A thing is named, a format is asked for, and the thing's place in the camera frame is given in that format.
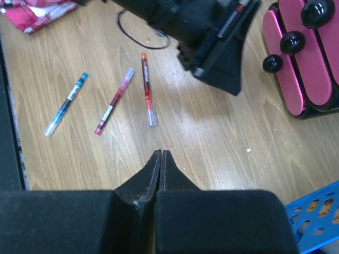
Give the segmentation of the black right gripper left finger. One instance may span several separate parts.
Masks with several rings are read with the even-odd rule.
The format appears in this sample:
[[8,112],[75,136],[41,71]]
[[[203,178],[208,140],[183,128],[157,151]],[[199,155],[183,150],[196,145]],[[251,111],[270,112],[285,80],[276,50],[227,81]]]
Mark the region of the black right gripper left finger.
[[127,204],[136,209],[152,201],[158,190],[162,151],[156,150],[146,164],[114,192]]

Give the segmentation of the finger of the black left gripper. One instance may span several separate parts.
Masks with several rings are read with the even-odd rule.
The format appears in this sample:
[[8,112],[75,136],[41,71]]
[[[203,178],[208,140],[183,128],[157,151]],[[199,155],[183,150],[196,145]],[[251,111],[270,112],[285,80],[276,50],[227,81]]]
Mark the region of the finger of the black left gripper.
[[230,1],[192,60],[199,81],[237,96],[241,91],[243,46],[261,1]]

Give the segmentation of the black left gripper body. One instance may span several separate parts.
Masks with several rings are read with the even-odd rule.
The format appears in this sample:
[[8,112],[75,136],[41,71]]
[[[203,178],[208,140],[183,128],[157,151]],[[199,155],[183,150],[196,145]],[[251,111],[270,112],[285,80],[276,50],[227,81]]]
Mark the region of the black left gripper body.
[[230,1],[116,1],[152,29],[178,41],[178,58],[192,71],[192,60]]

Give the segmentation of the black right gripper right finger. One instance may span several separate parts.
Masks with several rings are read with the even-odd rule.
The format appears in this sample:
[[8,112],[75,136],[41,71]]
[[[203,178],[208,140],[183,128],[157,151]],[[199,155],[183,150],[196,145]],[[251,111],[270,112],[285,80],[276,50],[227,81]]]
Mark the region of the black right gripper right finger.
[[200,191],[177,167],[169,150],[164,150],[160,163],[159,191]]

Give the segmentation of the orange red gel pen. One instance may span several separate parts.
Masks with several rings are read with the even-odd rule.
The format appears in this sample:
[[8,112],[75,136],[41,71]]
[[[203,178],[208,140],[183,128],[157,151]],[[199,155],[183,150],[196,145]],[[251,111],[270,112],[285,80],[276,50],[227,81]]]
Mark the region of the orange red gel pen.
[[151,97],[148,61],[145,53],[141,53],[142,75],[144,81],[145,100],[147,105],[147,116],[149,126],[157,125],[156,111]]

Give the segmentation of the blue gel pen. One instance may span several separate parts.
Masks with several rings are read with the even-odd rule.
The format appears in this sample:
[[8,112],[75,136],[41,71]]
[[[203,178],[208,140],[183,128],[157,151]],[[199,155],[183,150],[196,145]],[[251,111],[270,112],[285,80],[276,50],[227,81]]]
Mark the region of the blue gel pen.
[[79,78],[79,80],[77,81],[77,83],[75,84],[75,86],[72,88],[70,93],[68,94],[66,100],[64,101],[63,105],[59,109],[58,113],[54,116],[52,121],[47,126],[47,128],[46,128],[46,130],[44,132],[44,135],[46,137],[50,137],[52,135],[52,133],[54,132],[55,128],[57,127],[57,125],[59,124],[61,119],[63,118],[64,114],[66,113],[66,111],[70,107],[72,101],[74,100],[74,98],[76,97],[77,93],[79,92],[79,90],[84,85],[84,83],[85,83],[85,81],[87,79],[88,79],[88,74],[84,72],[81,75],[81,77]]

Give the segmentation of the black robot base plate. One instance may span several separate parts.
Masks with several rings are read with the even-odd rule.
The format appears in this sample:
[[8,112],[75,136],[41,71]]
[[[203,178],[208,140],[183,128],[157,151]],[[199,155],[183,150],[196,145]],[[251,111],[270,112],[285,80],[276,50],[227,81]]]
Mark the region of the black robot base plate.
[[29,190],[1,46],[1,191]]

